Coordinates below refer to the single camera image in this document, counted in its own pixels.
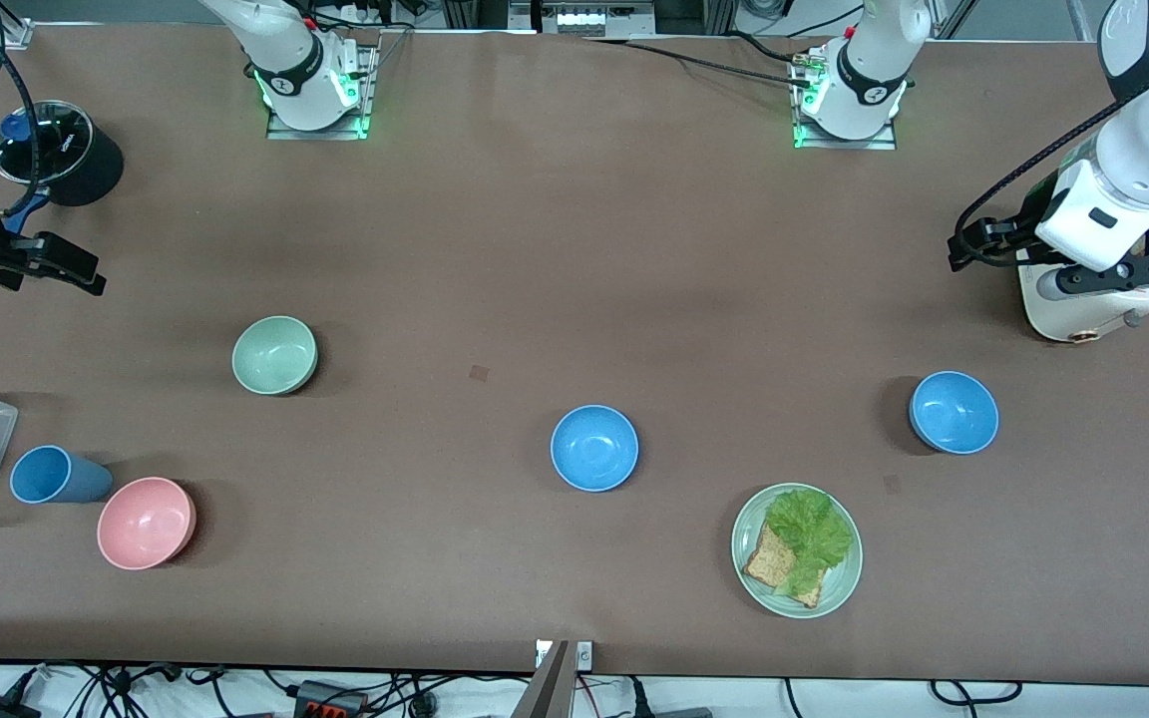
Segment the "blue bowl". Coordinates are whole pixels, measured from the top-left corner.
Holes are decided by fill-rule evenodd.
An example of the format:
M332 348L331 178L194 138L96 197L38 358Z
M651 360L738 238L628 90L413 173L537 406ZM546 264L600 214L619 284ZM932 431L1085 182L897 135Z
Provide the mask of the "blue bowl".
M981 381L961 372L930 375L911 395L911 427L948 454L977 454L1000 431L1000 408Z
M580 406L553 431L553 466L578 489L610 491L622 485L638 464L638 431L609 406Z

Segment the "blue cup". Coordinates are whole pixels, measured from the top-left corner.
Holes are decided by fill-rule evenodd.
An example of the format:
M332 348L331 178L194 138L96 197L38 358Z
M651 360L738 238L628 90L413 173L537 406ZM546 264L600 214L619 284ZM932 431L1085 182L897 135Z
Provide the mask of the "blue cup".
M23 503L100 501L113 488L109 469L59 446L30 449L11 469L11 494Z

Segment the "black pot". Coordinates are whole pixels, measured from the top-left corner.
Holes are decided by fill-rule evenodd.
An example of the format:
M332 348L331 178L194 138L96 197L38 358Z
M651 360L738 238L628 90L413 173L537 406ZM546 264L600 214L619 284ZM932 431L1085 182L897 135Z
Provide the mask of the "black pot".
M69 102L34 102L38 118L38 186L65 208L82 208L109 194L123 177L123 150L83 109ZM24 108L0 124L0 173L29 184L29 119Z

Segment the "bread slice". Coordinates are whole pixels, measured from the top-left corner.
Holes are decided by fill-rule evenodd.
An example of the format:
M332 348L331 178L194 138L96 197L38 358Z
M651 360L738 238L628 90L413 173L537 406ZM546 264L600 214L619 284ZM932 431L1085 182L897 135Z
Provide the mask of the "bread slice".
M756 550L747 559L743 573L754 580L765 584L765 586L778 587L782 581L788 580L792 566L797 562L797 555L792 554L792 548L770 531L770 525L761 527L761 536L756 540ZM822 576L827 570L818 571L818 586L807 595L793 595L792 599L801 601L807 609L818 608L818 599L822 596Z
M817 609L818 600L822 599L822 576L826 572L826 569L818 571L818 585L815 587L815 590L807 593L807 595L794 595L792 599L801 601L807 609Z

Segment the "lettuce leaf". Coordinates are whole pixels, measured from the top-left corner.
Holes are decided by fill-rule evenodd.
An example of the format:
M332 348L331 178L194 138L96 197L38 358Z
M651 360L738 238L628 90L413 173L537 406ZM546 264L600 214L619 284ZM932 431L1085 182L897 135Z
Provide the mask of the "lettuce leaf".
M799 559L792 564L792 571L779 587L774 589L774 595L788 595L792 599L801 595L810 595L822 581L822 570L827 565L818 558Z
M774 589L778 595L810 593L818 585L818 571L841 563L854 541L833 501L820 491L799 489L779 495L770 504L765 522L797 556L788 578Z

